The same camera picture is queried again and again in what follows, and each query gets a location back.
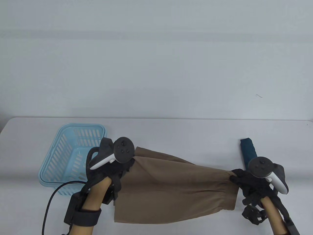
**black velcro strap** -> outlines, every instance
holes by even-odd
[[[98,223],[101,209],[98,211],[79,210],[75,211],[73,224],[81,227],[92,227]]]

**brown fabric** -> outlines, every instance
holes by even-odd
[[[164,224],[235,208],[238,187],[231,171],[194,165],[137,147],[135,163],[121,180],[114,221]]]

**white wall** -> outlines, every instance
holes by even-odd
[[[310,0],[1,0],[0,128],[13,116],[313,119],[312,22]]]

